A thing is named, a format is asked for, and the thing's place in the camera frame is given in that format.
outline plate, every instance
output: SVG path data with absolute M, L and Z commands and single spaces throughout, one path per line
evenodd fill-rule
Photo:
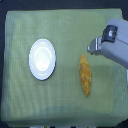
M 47 79 L 55 68 L 55 62 L 55 50 L 49 40 L 39 39 L 32 45 L 29 53 L 29 67 L 37 79 Z

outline green cloth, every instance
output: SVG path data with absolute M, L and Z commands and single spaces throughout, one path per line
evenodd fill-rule
M 10 126 L 114 126 L 128 117 L 126 69 L 87 46 L 102 35 L 120 9 L 9 11 L 6 17 L 1 119 Z M 29 68 L 33 43 L 48 39 L 55 48 L 56 67 L 45 81 Z M 79 78 L 85 54 L 92 72 L 86 98 Z

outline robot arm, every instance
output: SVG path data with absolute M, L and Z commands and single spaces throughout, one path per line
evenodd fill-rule
M 128 22 L 111 19 L 102 37 L 97 37 L 87 47 L 92 55 L 103 55 L 128 69 Z

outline corn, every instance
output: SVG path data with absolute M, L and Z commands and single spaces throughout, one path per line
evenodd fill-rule
M 90 94 L 90 86 L 91 86 L 91 70 L 85 55 L 81 55 L 80 63 L 79 63 L 79 74 L 81 86 L 85 92 L 85 95 L 88 96 Z

